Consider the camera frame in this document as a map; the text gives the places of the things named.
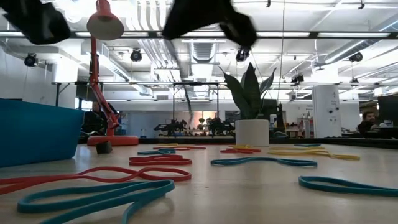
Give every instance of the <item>blue resistance band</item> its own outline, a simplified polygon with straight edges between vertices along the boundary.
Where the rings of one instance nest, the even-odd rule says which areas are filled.
[[[143,189],[149,190],[131,194],[131,192]],[[136,211],[151,201],[163,197],[167,192],[170,192],[173,189],[174,181],[172,180],[159,180],[153,182],[124,182],[94,187],[68,187],[31,194],[18,202],[17,210],[21,213],[45,213],[79,207],[78,209],[41,222],[41,224],[60,224],[94,212],[117,207],[127,203],[133,203],[124,211],[123,214],[121,223],[127,224],[129,217],[131,217]],[[74,200],[64,200],[61,202],[31,204],[31,202],[43,198],[95,192],[104,193]]]
[[[350,182],[347,180],[341,180],[330,177],[299,177],[298,184],[303,187],[310,188],[313,190],[322,190],[326,192],[336,193],[349,193],[349,194],[365,194],[365,195],[378,195],[378,196],[390,196],[398,197],[398,189],[391,189],[387,187],[378,187],[366,184],[359,184]]]
[[[164,149],[158,149],[156,151],[145,151],[145,152],[137,152],[138,155],[169,155],[169,154],[175,154],[175,149],[169,149],[169,148],[164,148]]]
[[[290,165],[290,166],[318,166],[315,161],[301,160],[301,159],[278,159],[272,157],[243,157],[236,159],[215,159],[210,162],[211,165],[237,165],[249,161],[275,161],[279,164]]]
[[[319,147],[321,144],[294,144],[293,146],[297,147]]]

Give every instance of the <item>lamp base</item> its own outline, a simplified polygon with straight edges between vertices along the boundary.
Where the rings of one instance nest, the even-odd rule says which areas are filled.
[[[95,146],[98,143],[110,141],[112,146],[136,146],[138,145],[137,136],[90,136],[87,146]]]

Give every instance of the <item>snake plant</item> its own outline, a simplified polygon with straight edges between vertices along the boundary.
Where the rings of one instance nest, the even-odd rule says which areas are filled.
[[[261,96],[263,94],[265,96],[266,91],[271,87],[275,70],[276,68],[261,85],[259,85],[255,69],[251,63],[243,74],[241,82],[223,71],[227,87],[231,90],[236,106],[241,110],[241,119],[259,119],[263,115],[261,111],[263,111],[265,105]]]

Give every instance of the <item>potted plant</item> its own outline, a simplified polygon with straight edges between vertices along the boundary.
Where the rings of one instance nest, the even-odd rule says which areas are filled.
[[[225,82],[231,90],[236,106],[241,110],[241,119],[235,121],[236,144],[266,147],[269,145],[269,122],[263,117],[263,100],[261,96],[274,81],[272,75],[259,86],[255,69],[250,63],[242,76],[241,83],[233,76],[225,74]]]
[[[200,124],[198,124],[198,130],[204,130],[205,126],[203,125],[203,123],[205,122],[205,120],[203,118],[199,118],[199,122]]]

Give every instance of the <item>red desk lamp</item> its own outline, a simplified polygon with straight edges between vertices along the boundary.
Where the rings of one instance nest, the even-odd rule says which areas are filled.
[[[91,66],[90,66],[90,86],[93,93],[101,105],[102,110],[108,120],[108,130],[106,136],[90,136],[87,140],[87,145],[95,146],[98,143],[110,141],[112,146],[135,146],[138,144],[136,136],[115,136],[114,129],[119,126],[117,111],[106,102],[100,87],[98,86],[98,70],[100,68],[96,38],[101,40],[114,40],[120,37],[124,28],[121,21],[111,13],[110,5],[107,0],[97,0],[96,2],[98,12],[94,13],[87,22],[87,29],[91,34]]]

